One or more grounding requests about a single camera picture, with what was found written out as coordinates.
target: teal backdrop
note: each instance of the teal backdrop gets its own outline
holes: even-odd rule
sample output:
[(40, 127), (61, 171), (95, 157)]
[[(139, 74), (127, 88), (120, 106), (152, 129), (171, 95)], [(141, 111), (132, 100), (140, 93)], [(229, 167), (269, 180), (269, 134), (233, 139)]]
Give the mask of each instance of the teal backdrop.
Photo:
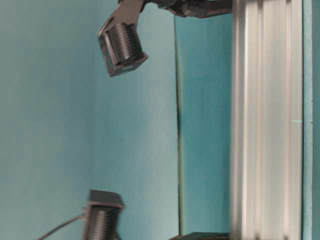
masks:
[(87, 203), (96, 15), (89, 0), (0, 2), (0, 239), (34, 240)]
[(229, 232), (232, 15), (175, 18), (181, 231)]
[(313, 56), (313, 205), (312, 239), (320, 239), (320, 1), (312, 1)]
[[(97, 29), (116, 2), (98, 1)], [(123, 240), (167, 240), (179, 233), (174, 16), (148, 4), (138, 34), (150, 57), (121, 76), (96, 46), (93, 186), (122, 195)]]

